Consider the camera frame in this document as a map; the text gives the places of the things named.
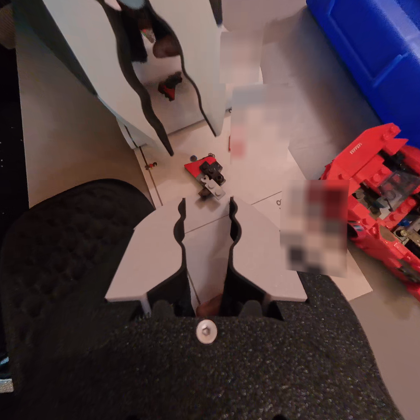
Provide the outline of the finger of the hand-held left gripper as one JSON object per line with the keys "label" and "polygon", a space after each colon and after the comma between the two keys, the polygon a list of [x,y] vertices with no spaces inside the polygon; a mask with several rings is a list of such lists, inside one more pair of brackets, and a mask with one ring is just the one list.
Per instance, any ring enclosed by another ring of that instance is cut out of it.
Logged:
{"label": "finger of the hand-held left gripper", "polygon": [[130,60],[120,12],[105,1],[15,1],[15,11],[54,55],[117,119],[127,142],[174,155],[151,97]]}
{"label": "finger of the hand-held left gripper", "polygon": [[175,36],[181,66],[197,93],[200,111],[215,137],[221,134],[226,87],[219,82],[221,1],[152,0],[154,14]]}

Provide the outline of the white instruction booklet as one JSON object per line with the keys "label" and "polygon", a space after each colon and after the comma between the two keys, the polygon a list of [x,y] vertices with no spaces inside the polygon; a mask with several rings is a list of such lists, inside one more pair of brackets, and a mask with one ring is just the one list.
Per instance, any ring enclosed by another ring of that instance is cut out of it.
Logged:
{"label": "white instruction booklet", "polygon": [[[137,152],[152,201],[186,197],[185,247],[193,302],[222,289],[227,265],[228,201],[239,197],[279,226],[284,179],[317,179],[341,150],[379,121],[328,44],[304,1],[264,28],[263,84],[227,85],[232,113],[214,137],[205,122],[169,136],[175,154]],[[225,197],[202,201],[184,165],[212,153],[223,166]]]}

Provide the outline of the person's left hand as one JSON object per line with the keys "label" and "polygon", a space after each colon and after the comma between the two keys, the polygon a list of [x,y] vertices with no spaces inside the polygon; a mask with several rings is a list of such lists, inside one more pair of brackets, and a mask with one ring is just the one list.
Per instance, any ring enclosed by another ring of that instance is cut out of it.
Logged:
{"label": "person's left hand", "polygon": [[155,35],[152,52],[156,58],[162,59],[179,56],[182,53],[182,49],[178,39],[173,34],[165,34],[159,37]]}

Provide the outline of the small red black brick assembly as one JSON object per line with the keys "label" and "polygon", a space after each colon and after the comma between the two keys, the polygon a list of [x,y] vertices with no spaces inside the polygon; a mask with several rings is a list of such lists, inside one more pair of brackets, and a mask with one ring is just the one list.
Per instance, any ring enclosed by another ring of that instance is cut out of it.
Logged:
{"label": "small red black brick assembly", "polygon": [[185,164],[184,168],[199,184],[198,195],[201,200],[213,197],[220,201],[225,196],[223,185],[226,179],[222,174],[223,166],[217,161],[214,154],[209,153],[201,159],[192,155],[190,162]]}

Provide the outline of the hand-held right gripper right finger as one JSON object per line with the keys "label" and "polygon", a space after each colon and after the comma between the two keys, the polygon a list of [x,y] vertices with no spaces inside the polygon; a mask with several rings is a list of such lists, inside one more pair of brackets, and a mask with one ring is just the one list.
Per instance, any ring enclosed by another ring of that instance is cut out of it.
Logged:
{"label": "hand-held right gripper right finger", "polygon": [[296,271],[287,270],[280,230],[239,197],[229,203],[233,244],[228,258],[228,293],[246,302],[305,302],[307,294]]}

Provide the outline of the blue plastic bin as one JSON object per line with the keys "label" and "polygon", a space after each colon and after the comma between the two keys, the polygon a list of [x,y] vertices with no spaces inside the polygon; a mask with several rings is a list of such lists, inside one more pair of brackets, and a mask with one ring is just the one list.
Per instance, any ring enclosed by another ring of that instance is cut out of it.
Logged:
{"label": "blue plastic bin", "polygon": [[308,0],[307,7],[383,123],[420,144],[420,2]]}

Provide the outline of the person's right hand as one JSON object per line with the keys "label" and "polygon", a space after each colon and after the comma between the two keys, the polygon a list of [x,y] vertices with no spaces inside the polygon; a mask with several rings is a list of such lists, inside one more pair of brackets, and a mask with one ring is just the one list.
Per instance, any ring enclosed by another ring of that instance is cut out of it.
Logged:
{"label": "person's right hand", "polygon": [[209,318],[219,315],[223,295],[218,294],[212,299],[202,302],[197,306],[196,316],[198,318]]}

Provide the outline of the grey sneaker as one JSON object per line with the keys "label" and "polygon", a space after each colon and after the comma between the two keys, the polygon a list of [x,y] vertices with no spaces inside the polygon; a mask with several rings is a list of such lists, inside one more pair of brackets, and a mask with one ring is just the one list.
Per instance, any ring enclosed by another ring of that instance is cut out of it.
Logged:
{"label": "grey sneaker", "polygon": [[0,393],[8,394],[13,393],[13,380],[11,376],[9,357],[3,354],[0,357]]}

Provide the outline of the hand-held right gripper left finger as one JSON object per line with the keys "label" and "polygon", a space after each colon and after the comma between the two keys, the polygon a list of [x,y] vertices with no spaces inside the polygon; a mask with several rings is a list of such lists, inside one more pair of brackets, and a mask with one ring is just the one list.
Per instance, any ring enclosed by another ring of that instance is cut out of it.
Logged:
{"label": "hand-held right gripper left finger", "polygon": [[151,313],[155,303],[177,304],[187,292],[186,199],[151,212],[133,230],[105,299],[141,304]]}

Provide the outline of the red brick car model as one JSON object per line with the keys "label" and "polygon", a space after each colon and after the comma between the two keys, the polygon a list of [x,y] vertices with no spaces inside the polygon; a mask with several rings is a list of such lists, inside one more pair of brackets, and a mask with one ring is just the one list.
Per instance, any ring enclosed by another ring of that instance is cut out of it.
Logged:
{"label": "red brick car model", "polygon": [[348,238],[420,300],[420,152],[387,123],[365,130],[320,180],[348,181]]}

